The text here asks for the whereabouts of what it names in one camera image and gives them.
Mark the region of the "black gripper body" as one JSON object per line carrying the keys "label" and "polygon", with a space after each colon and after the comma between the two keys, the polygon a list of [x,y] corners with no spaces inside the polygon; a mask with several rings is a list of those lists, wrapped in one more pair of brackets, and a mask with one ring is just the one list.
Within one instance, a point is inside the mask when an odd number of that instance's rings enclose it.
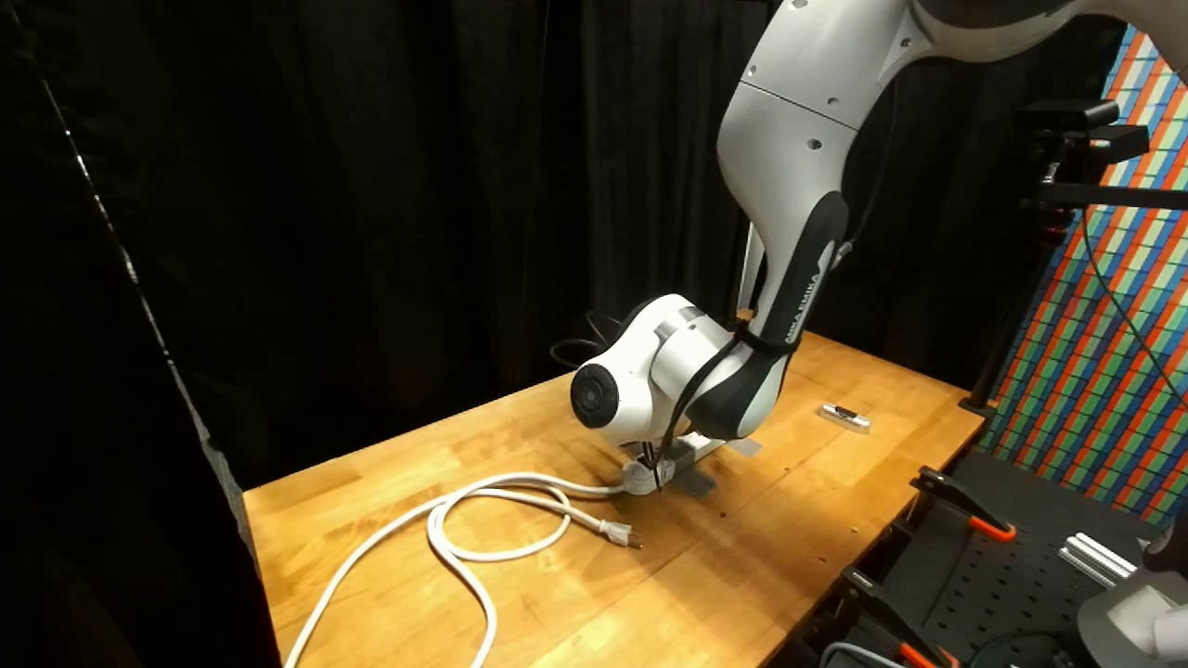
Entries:
{"label": "black gripper body", "polygon": [[667,448],[646,447],[646,448],[637,452],[637,461],[641,461],[641,466],[673,461],[675,467],[691,467],[691,466],[702,467],[702,461],[704,461],[708,452],[717,452],[717,448],[722,448],[717,440],[704,440],[704,435],[691,431],[691,435],[682,435],[682,440],[681,440],[675,447],[667,447]]}

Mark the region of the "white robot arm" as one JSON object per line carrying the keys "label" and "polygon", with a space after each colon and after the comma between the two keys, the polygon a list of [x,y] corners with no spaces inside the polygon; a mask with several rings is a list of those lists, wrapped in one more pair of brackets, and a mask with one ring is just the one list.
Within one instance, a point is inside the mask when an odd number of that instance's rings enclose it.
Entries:
{"label": "white robot arm", "polygon": [[1022,55],[1082,14],[1145,30],[1188,72],[1188,0],[785,0],[772,10],[717,134],[724,186],[750,223],[744,317],[722,322],[682,294],[654,297],[573,374],[577,419],[636,452],[629,493],[675,484],[777,407],[845,250],[842,172],[882,90],[917,59]]}

